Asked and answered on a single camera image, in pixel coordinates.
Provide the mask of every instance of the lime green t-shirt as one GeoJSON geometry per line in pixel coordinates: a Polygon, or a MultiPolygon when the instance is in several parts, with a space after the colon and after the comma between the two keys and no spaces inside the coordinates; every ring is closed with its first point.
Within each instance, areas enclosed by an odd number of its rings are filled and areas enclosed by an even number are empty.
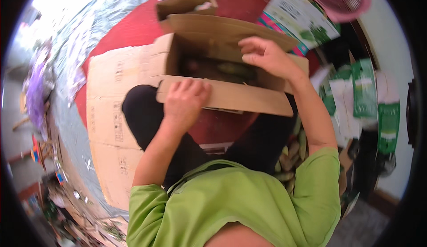
{"type": "Polygon", "coordinates": [[[195,173],[170,197],[157,185],[131,189],[129,247],[202,247],[229,222],[276,247],[325,246],[341,215],[334,148],[318,150],[297,168],[292,197],[275,177],[231,161],[208,162],[184,177],[195,173]],[[197,175],[213,164],[231,167],[197,175]]]}

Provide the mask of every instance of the hand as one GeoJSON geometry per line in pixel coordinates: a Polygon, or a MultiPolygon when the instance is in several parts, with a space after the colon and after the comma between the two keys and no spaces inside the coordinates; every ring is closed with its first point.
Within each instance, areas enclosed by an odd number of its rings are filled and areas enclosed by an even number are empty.
{"type": "Polygon", "coordinates": [[[251,36],[239,41],[243,62],[258,66],[280,78],[290,79],[302,72],[274,41],[251,36]]]}
{"type": "Polygon", "coordinates": [[[183,136],[194,125],[201,111],[211,95],[211,85],[202,81],[185,79],[175,82],[166,96],[163,106],[164,117],[162,125],[173,133],[183,136]]]}

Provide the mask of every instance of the red floor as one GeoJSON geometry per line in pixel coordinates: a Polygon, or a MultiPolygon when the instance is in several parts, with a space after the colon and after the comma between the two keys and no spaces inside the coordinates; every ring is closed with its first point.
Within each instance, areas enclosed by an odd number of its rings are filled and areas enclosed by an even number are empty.
{"type": "MultiPolygon", "coordinates": [[[[269,0],[217,0],[216,15],[255,22],[269,0]]],[[[157,0],[149,0],[139,5],[117,25],[115,25],[98,43],[89,58],[106,51],[127,46],[151,44],[155,38],[163,35],[157,24],[155,5],[157,0]]],[[[83,64],[87,75],[89,59],[83,64]]],[[[83,124],[86,124],[86,85],[77,93],[75,103],[83,124]]],[[[190,130],[191,136],[199,144],[232,142],[253,122],[256,114],[232,113],[203,110],[199,121],[190,130]]]]}

